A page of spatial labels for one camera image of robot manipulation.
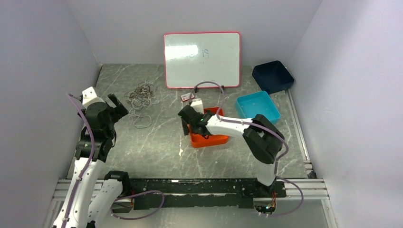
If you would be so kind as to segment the orange plastic tray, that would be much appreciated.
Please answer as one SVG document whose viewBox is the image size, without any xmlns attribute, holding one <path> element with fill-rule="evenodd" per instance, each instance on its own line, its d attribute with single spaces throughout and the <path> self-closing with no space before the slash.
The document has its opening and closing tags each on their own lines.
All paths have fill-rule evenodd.
<svg viewBox="0 0 403 228">
<path fill-rule="evenodd" d="M 208 111 L 210 111 L 211 118 L 209 120 L 212 120 L 213 117 L 216 117 L 216 113 L 217 113 L 218 109 L 219 109 L 218 107 L 204 108 L 204 114 L 207 113 Z M 190 131 L 190 133 L 189 133 L 190 141 L 191 141 L 191 145 L 193 148 L 201 148 L 201 147 L 209 147 L 209 146 L 225 144 L 229 140 L 229 137 L 226 135 L 212 133 L 211 130 L 208 130 L 208 131 L 211 133 L 211 135 L 209 137 L 202 137 L 201 135 L 192 133 Z"/>
</svg>

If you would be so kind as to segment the light blue plastic tray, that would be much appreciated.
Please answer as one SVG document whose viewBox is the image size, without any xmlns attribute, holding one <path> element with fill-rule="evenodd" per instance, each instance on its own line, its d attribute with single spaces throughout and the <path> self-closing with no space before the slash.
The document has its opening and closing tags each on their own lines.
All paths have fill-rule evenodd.
<svg viewBox="0 0 403 228">
<path fill-rule="evenodd" d="M 280 120 L 280 112 L 266 91 L 240 96 L 235 101 L 240 118 L 253 118 L 257 114 L 265 116 L 272 124 Z"/>
</svg>

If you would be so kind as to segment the dark navy plastic tray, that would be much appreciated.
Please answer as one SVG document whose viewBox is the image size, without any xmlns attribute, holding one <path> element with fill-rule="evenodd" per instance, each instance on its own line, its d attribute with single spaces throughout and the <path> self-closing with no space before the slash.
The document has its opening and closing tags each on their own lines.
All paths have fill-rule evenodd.
<svg viewBox="0 0 403 228">
<path fill-rule="evenodd" d="M 255 66 L 252 76 L 260 89 L 268 94 L 288 90 L 295 82 L 293 76 L 278 60 Z"/>
</svg>

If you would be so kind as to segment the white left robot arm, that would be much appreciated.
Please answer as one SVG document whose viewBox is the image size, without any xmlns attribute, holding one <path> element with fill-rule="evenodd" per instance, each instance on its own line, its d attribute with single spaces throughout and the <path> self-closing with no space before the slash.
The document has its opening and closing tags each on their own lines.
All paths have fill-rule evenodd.
<svg viewBox="0 0 403 228">
<path fill-rule="evenodd" d="M 110 211 L 115 199 L 133 193 L 125 171 L 110 171 L 105 175 L 100 192 L 93 191 L 111 148 L 116 143 L 114 124 L 128 114 L 128 110 L 114 94 L 108 98 L 111 107 L 99 97 L 93 87 L 82 92 L 83 109 L 78 114 L 85 123 L 76 146 L 74 174 L 55 228 L 96 228 Z"/>
</svg>

